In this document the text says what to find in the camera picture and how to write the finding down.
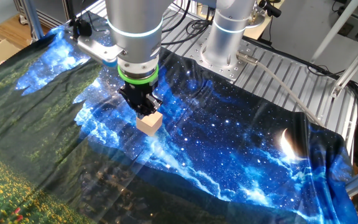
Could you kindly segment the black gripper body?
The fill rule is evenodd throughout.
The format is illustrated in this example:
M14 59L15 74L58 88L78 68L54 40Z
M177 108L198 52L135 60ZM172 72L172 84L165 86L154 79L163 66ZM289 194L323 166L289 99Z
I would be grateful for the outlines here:
M124 82L124 85L121 87L121 95L129 104L133 105L146 104L146 100L150 100L153 103L159 103L159 99L153 95L153 91L157 87L157 80L144 84Z

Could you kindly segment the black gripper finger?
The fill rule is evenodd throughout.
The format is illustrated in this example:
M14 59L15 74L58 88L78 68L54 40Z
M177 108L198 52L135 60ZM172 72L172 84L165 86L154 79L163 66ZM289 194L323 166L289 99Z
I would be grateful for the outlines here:
M162 105L162 100L153 96L153 94L146 94L145 100L142 103L142 114L148 116L154 114Z
M125 99L126 103L135 111L138 117L142 116L141 99L136 92L120 88L118 93Z

